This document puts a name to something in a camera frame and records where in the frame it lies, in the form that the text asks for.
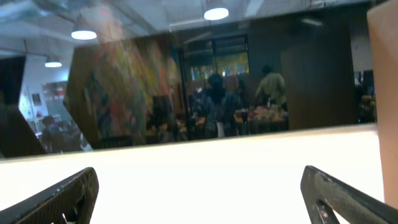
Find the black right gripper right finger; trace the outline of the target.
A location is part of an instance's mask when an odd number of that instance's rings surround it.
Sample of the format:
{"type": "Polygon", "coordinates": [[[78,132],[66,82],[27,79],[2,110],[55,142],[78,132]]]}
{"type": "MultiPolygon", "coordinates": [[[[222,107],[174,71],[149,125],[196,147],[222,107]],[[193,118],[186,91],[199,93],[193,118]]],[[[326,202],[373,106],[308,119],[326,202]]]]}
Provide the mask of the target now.
{"type": "Polygon", "coordinates": [[[348,223],[397,224],[397,210],[317,169],[306,166],[301,193],[312,224],[338,223],[336,213],[348,223]]]}

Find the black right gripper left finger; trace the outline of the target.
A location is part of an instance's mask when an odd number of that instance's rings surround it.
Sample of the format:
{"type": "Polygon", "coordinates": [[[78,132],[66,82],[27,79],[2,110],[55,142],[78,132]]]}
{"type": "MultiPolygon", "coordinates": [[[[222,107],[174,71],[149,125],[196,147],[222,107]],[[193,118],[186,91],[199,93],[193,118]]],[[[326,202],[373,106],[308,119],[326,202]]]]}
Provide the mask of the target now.
{"type": "Polygon", "coordinates": [[[1,224],[89,224],[99,192],[96,171],[87,167],[1,211],[1,224]]]}

